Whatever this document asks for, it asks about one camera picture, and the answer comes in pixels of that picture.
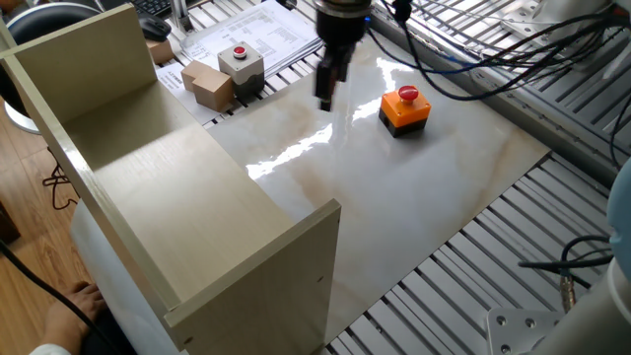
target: marble surface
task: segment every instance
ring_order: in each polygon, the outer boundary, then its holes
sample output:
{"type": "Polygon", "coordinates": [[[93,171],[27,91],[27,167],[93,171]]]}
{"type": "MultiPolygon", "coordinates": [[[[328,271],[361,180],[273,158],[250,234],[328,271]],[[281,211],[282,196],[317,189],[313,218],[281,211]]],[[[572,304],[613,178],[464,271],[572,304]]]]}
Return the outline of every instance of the marble surface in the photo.
{"type": "Polygon", "coordinates": [[[485,104],[442,97],[369,39],[349,70],[331,113],[316,109],[310,76],[209,128],[295,221],[341,203],[327,342],[548,152],[485,104]],[[393,139],[378,120],[381,95],[410,84],[432,112],[422,133],[393,139]]]}

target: metal bracket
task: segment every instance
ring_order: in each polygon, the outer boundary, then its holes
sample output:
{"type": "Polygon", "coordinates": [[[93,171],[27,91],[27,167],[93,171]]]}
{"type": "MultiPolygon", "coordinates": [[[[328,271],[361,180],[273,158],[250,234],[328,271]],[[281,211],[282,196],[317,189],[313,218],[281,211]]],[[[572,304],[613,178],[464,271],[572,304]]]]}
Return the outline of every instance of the metal bracket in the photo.
{"type": "Polygon", "coordinates": [[[565,316],[562,312],[498,308],[486,316],[490,355],[526,355],[565,316]]]}
{"type": "MultiPolygon", "coordinates": [[[[541,11],[540,5],[536,1],[526,1],[522,4],[521,7],[509,12],[504,16],[504,21],[501,22],[502,27],[515,34],[519,38],[527,38],[532,36],[540,31],[547,29],[552,26],[553,23],[563,21],[565,19],[559,18],[557,19],[553,16],[553,14],[547,14],[548,16],[537,16],[537,12],[541,11]],[[546,19],[554,19],[553,22],[545,22],[546,19]]],[[[548,45],[552,40],[556,39],[559,36],[566,35],[565,32],[569,30],[557,30],[563,33],[557,34],[556,31],[551,35],[542,35],[537,39],[532,40],[530,43],[534,46],[543,47],[548,45]]],[[[608,30],[605,32],[603,38],[599,38],[598,40],[603,41],[605,37],[613,35],[614,31],[608,30]]],[[[587,37],[575,42],[572,46],[568,47],[561,53],[559,56],[567,57],[574,54],[577,50],[581,49],[581,47],[585,44],[585,42],[589,40],[587,37]]],[[[591,57],[577,63],[574,68],[577,70],[587,69],[590,65],[596,64],[596,62],[603,58],[607,57],[610,51],[619,52],[624,48],[624,45],[628,42],[628,36],[625,34],[617,35],[615,38],[611,40],[613,44],[608,45],[594,53],[591,57]]]]}

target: bare foot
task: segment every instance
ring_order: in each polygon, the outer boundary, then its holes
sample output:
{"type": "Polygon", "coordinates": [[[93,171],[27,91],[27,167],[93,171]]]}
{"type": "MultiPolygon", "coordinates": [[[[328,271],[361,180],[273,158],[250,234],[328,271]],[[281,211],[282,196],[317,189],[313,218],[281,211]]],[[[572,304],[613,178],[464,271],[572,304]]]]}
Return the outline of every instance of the bare foot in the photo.
{"type": "MultiPolygon", "coordinates": [[[[95,284],[79,282],[63,294],[91,320],[95,320],[107,308],[103,295],[95,284]]],[[[55,301],[46,314],[41,343],[59,345],[72,355],[79,355],[81,341],[89,331],[88,326],[72,311],[61,302],[55,301]]]]}

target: cable bundle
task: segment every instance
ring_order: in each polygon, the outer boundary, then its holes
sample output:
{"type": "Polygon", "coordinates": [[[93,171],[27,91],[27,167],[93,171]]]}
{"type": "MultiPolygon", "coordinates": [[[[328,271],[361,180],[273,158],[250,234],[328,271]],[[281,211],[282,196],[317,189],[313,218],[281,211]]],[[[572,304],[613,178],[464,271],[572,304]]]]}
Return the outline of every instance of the cable bundle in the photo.
{"type": "MultiPolygon", "coordinates": [[[[398,7],[400,4],[406,3],[402,0],[395,1],[392,5],[388,4],[386,0],[381,0],[384,7],[387,9],[389,14],[393,19],[396,20],[399,27],[405,33],[405,37],[407,39],[407,44],[410,48],[410,52],[412,57],[414,58],[413,63],[406,62],[400,58],[389,53],[377,40],[373,32],[368,29],[369,36],[375,41],[377,46],[390,58],[393,60],[407,65],[411,68],[419,70],[423,78],[427,81],[427,83],[434,88],[439,93],[444,96],[462,102],[470,102],[477,100],[484,100],[496,95],[509,92],[511,90],[517,89],[527,84],[531,84],[537,82],[546,77],[555,75],[559,72],[563,72],[569,70],[573,65],[586,60],[593,54],[595,54],[599,49],[603,48],[606,44],[608,44],[612,39],[614,39],[617,35],[619,35],[625,29],[631,28],[629,24],[628,15],[620,15],[614,13],[614,8],[610,7],[605,9],[602,13],[598,14],[590,14],[585,16],[579,16],[574,19],[570,19],[558,24],[551,25],[547,29],[535,33],[527,38],[524,38],[517,43],[507,47],[507,48],[495,48],[498,52],[494,55],[484,55],[479,54],[478,58],[480,58],[477,62],[464,62],[461,60],[457,60],[450,56],[445,55],[437,49],[431,50],[434,51],[437,55],[446,58],[456,64],[460,65],[461,68],[450,71],[439,71],[433,70],[427,67],[424,67],[421,64],[419,59],[419,55],[416,51],[416,47],[414,46],[412,40],[412,33],[408,29],[406,25],[406,21],[410,17],[410,12],[408,11],[407,6],[402,6],[402,9],[399,10],[398,7]],[[528,51],[518,51],[518,48],[529,44],[534,39],[548,36],[556,30],[573,26],[576,24],[582,24],[583,27],[576,31],[572,35],[568,35],[558,40],[554,40],[549,44],[534,48],[528,51]],[[605,36],[606,31],[609,29],[614,29],[613,33],[605,36]],[[561,56],[562,52],[572,51],[571,54],[561,56]],[[468,95],[468,96],[460,96],[449,91],[443,89],[440,85],[438,85],[431,77],[430,74],[441,74],[441,75],[453,75],[459,73],[469,72],[476,68],[504,68],[504,69],[525,69],[522,73],[515,76],[508,83],[495,88],[491,91],[479,94],[479,95],[468,95]]],[[[415,6],[420,10],[421,13],[425,13],[423,6],[419,6],[415,4],[415,6]]],[[[463,47],[459,43],[455,43],[452,39],[433,32],[435,35],[440,36],[441,39],[449,42],[450,44],[460,48],[472,54],[469,48],[463,47]]],[[[613,152],[613,141],[615,139],[615,134],[617,133],[617,129],[619,127],[620,121],[624,116],[624,113],[631,106],[631,98],[624,105],[622,112],[616,117],[613,130],[611,132],[611,137],[609,139],[609,153],[611,156],[611,161],[614,167],[620,170],[620,164],[616,160],[616,157],[613,152]]]]}

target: metal grating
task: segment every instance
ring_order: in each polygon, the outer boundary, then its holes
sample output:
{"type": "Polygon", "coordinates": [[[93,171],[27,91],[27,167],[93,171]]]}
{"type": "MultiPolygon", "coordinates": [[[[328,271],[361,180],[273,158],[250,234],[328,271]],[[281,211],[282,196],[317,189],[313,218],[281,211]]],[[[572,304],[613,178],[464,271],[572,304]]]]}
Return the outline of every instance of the metal grating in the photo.
{"type": "MultiPolygon", "coordinates": [[[[608,235],[608,190],[557,155],[544,159],[397,283],[322,354],[486,354],[493,308],[562,312],[558,276],[517,267],[608,235]]],[[[574,255],[597,249],[582,245],[574,255]]],[[[578,274],[595,283],[605,268],[578,274]]],[[[586,290],[577,286],[579,297],[586,290]]]]}

